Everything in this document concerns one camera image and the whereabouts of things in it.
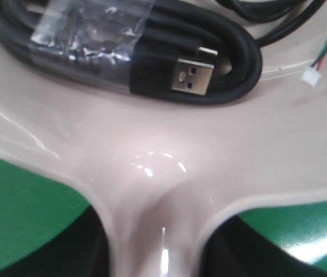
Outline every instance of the black cable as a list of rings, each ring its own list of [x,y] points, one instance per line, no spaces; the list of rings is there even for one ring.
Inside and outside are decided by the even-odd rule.
[[[285,16],[306,0],[272,0],[261,3],[217,1],[245,19],[269,22]],[[48,3],[47,0],[27,2],[36,5]],[[249,93],[261,76],[262,56],[259,47],[289,35],[311,18],[324,2],[325,0],[313,0],[289,25],[282,25],[256,41],[241,26],[218,14],[178,0],[156,0],[132,59],[131,92],[192,104],[221,104],[236,100]],[[0,0],[0,42],[16,56],[34,63],[29,45],[41,16],[29,12],[21,0]],[[222,66],[221,57],[227,57],[231,71],[212,77],[205,96],[172,89],[171,74],[176,59],[182,56],[192,57],[195,61],[202,59],[203,53],[199,51],[201,47],[219,53],[210,62],[217,68]],[[164,72],[167,73],[165,78],[157,79],[154,75],[156,68],[160,70],[159,65],[168,70]],[[157,71],[156,75],[161,76],[163,71]]]
[[[216,0],[220,5],[234,10],[242,18],[254,23],[278,20],[307,0],[272,0],[246,2],[240,0]]]

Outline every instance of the usb cable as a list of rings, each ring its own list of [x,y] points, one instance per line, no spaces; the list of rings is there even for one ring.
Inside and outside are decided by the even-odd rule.
[[[248,21],[265,23],[287,15],[306,0],[217,2]],[[324,2],[313,0],[287,25],[256,40],[237,23],[209,10],[179,0],[156,0],[132,55],[130,91],[189,104],[224,104],[239,99],[260,79],[260,47],[298,29]],[[0,42],[14,55],[34,63],[29,42],[41,16],[27,10],[21,0],[0,0]]]

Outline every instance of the black cable coil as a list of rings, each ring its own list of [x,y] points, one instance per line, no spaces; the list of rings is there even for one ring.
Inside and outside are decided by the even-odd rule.
[[[307,0],[271,0],[251,3],[238,0],[216,0],[239,16],[254,23],[267,23],[288,15]],[[272,44],[302,26],[325,3],[313,0],[288,24],[281,24],[264,37],[254,39],[238,24],[208,10],[178,0],[156,0],[141,39],[171,44],[180,54],[198,54],[198,44],[215,49],[231,63],[230,72],[211,79],[206,96],[169,91],[150,92],[151,96],[192,104],[221,104],[249,93],[262,72],[260,47]],[[47,5],[47,0],[27,3]],[[30,12],[21,0],[0,0],[0,41],[16,56],[34,63],[29,44],[41,14]],[[221,66],[218,59],[216,67]]]

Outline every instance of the white plastic base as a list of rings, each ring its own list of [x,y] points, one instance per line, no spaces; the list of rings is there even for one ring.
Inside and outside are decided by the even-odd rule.
[[[234,214],[327,200],[327,71],[314,93],[299,80],[326,32],[327,3],[263,49],[262,81],[248,96],[215,107],[101,91],[0,45],[0,158],[89,199],[115,277],[189,277]]]

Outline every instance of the usb plug housing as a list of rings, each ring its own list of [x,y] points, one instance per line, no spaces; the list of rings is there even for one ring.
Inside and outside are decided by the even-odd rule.
[[[215,66],[209,63],[179,58],[174,71],[172,89],[206,95]]]
[[[132,57],[130,90],[156,98],[205,96],[217,52],[200,47],[197,54],[182,55],[179,47],[141,39]]]

